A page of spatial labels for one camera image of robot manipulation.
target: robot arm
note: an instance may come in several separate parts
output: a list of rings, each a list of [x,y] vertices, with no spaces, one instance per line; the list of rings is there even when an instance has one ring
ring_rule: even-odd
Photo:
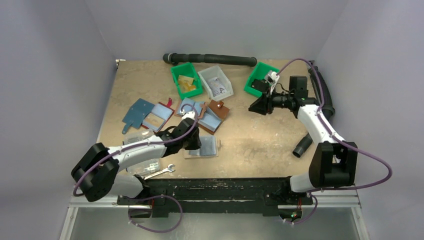
[[[307,92],[297,94],[296,88],[290,87],[289,92],[276,93],[270,86],[272,79],[263,80],[266,85],[262,96],[249,107],[249,111],[258,114],[272,114],[274,108],[289,109],[294,116],[306,127],[316,145],[308,172],[290,178],[290,190],[295,193],[304,193],[324,187],[345,187],[355,182],[355,172],[358,153],[344,147],[332,136],[345,141],[324,117],[323,121],[330,129],[328,133],[318,118],[318,103],[315,98],[307,97]],[[357,147],[354,142],[347,144]]]
[[[182,121],[172,132],[168,130],[160,131],[148,139],[123,146],[105,147],[102,143],[96,143],[73,168],[71,175],[78,182],[83,174],[98,161],[118,151],[118,154],[104,161],[102,166],[97,166],[92,170],[82,180],[79,188],[89,202],[97,201],[107,194],[135,198],[143,190],[144,179],[137,175],[118,175],[118,173],[130,166],[150,159],[159,159],[176,154],[180,149],[199,149],[201,142],[197,125],[185,137],[175,141],[195,124],[194,119],[195,113],[188,112],[182,117]]]

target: tabletop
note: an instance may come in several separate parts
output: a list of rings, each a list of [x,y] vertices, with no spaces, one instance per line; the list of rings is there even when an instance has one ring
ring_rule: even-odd
[[[288,60],[268,59],[261,62],[281,68]],[[193,65],[198,72],[215,64]],[[311,145],[301,158],[292,155],[295,146],[307,133],[303,124],[288,109],[276,108],[272,114],[266,116],[249,112],[248,107],[257,98],[246,93],[244,86],[254,68],[223,64],[219,66],[230,80],[234,95],[222,100],[230,111],[214,135],[221,142],[218,156],[186,159],[181,150],[160,159],[162,168],[175,164],[176,171],[155,178],[264,178],[306,172],[316,147]],[[171,108],[177,108],[180,97],[171,75],[171,67],[172,65],[162,60],[119,62],[98,142],[106,147],[122,144],[125,137],[122,134],[125,125],[122,119],[139,98],[153,104],[166,104],[168,98],[171,98]],[[289,65],[281,73],[279,83],[288,89],[289,77],[293,75],[308,77],[307,89],[309,96],[313,97],[315,94],[304,62],[295,61]],[[206,91],[192,99],[210,102]],[[180,117],[172,116],[163,129],[178,125],[180,121]],[[142,127],[130,127],[127,134],[144,130]],[[200,129],[200,135],[209,133]]]

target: green plastic container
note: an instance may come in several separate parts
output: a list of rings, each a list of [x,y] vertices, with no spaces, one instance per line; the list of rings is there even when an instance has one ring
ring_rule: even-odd
[[[252,88],[252,83],[255,79],[264,79],[265,75],[267,75],[269,71],[274,71],[278,73],[279,69],[263,62],[259,62],[253,69],[252,74],[247,79],[246,85],[244,86],[244,91],[259,98],[262,95],[262,92]]]
[[[203,93],[202,82],[200,81],[199,75],[196,72],[195,67],[193,66],[191,62],[171,67],[171,74],[172,74],[173,82],[176,85],[176,89],[178,90],[178,94],[181,99],[191,98]],[[188,91],[184,93],[181,92],[180,86],[178,85],[178,77],[180,75],[194,78],[193,84],[196,86],[196,89],[193,91]]]

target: black cylinder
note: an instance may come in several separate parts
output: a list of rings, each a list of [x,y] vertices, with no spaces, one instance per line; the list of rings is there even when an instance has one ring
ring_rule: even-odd
[[[228,56],[215,54],[178,54],[166,53],[163,61],[168,64],[177,65],[179,63],[207,63],[207,64],[227,64],[254,67],[258,60],[256,57]]]
[[[324,98],[324,106],[322,106],[322,114],[327,120],[330,120],[330,118],[335,113],[330,91],[329,91],[329,88],[327,87],[326,82],[324,81],[323,75],[321,75],[321,72],[318,70],[318,67],[314,66],[314,68],[315,68],[316,74],[321,80],[320,82],[322,87],[322,94]],[[320,89],[318,88],[318,79],[315,77],[314,71],[312,69],[309,69],[309,75],[312,81],[312,86],[315,92],[315,96],[318,99],[318,102],[321,103],[322,98],[321,98]],[[297,158],[300,158],[302,154],[306,152],[309,146],[311,146],[312,142],[313,141],[312,141],[311,135],[309,135],[309,133],[306,134],[294,148],[292,152],[293,155],[296,156]]]

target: yellow item in bin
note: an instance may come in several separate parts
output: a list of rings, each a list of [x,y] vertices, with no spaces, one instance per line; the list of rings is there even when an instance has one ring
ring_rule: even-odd
[[[191,92],[193,90],[196,90],[196,86],[193,85],[193,81],[195,79],[188,76],[180,75],[178,77],[178,85],[180,86],[180,89],[183,93]]]

